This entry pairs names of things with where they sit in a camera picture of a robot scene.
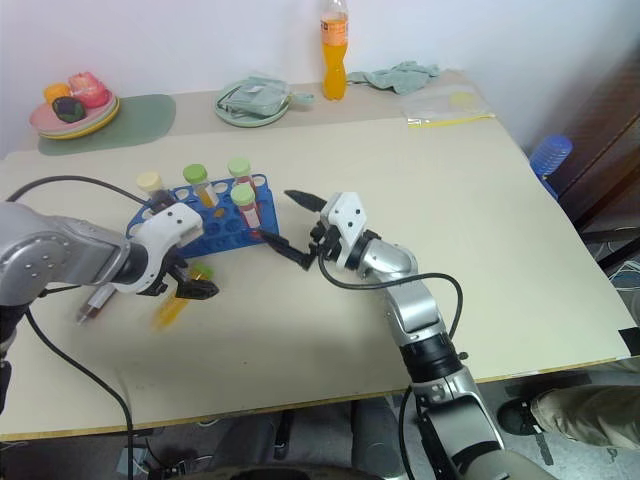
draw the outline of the yellow cap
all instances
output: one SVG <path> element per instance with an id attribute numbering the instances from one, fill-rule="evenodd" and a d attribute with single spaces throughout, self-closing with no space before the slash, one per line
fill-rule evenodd
<path id="1" fill-rule="evenodd" d="M 162 184 L 162 178 L 158 172 L 144 172 L 138 175 L 136 183 L 140 190 L 145 192 L 155 192 L 156 190 L 162 190 L 164 185 Z"/>

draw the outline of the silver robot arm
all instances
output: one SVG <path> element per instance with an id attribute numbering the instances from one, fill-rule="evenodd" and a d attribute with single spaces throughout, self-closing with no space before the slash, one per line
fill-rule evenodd
<path id="1" fill-rule="evenodd" d="M 324 267 L 357 271 L 374 284 L 418 274 L 414 255 L 365 230 L 366 214 L 355 193 L 333 195 L 328 202 L 304 192 L 286 191 L 301 206 L 320 212 L 311 232 L 310 253 L 290 247 L 267 232 L 265 240 L 282 255 L 308 269 L 317 256 Z M 426 455 L 438 480 L 546 480 L 530 460 L 507 450 L 469 369 L 462 364 L 429 289 L 419 280 L 383 288 L 391 334 L 412 379 L 418 427 Z"/>
<path id="2" fill-rule="evenodd" d="M 16 325 L 51 282 L 73 285 L 113 283 L 121 292 L 159 295 L 169 273 L 178 282 L 176 296 L 210 298 L 218 288 L 188 279 L 177 246 L 202 234 L 202 218 L 175 203 L 145 221 L 136 236 L 83 220 L 44 216 L 13 202 L 0 203 L 0 412 L 11 374 L 5 360 Z"/>

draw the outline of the pants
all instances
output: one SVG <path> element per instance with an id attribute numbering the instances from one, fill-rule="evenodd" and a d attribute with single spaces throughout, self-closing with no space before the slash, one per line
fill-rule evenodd
<path id="1" fill-rule="evenodd" d="M 591 445 L 640 450 L 640 386 L 551 390 L 533 400 L 531 413 L 548 432 Z"/>

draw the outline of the yellow test tube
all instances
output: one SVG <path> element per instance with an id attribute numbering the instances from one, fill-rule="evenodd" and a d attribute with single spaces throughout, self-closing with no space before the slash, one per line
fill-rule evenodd
<path id="1" fill-rule="evenodd" d="M 213 278 L 213 269 L 201 263 L 196 263 L 191 267 L 189 277 L 194 280 L 211 280 Z M 167 328 L 176 321 L 178 315 L 188 303 L 189 299 L 187 298 L 177 298 L 174 290 L 171 296 L 156 310 L 151 327 L 156 331 Z"/>

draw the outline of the orange bottle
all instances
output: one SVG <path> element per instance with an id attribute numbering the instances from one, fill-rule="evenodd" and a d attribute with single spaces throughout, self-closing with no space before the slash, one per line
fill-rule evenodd
<path id="1" fill-rule="evenodd" d="M 327 73 L 324 96 L 340 100 L 347 89 L 347 74 L 342 63 L 347 53 L 348 12 L 346 0 L 324 0 L 322 9 L 322 50 Z"/>

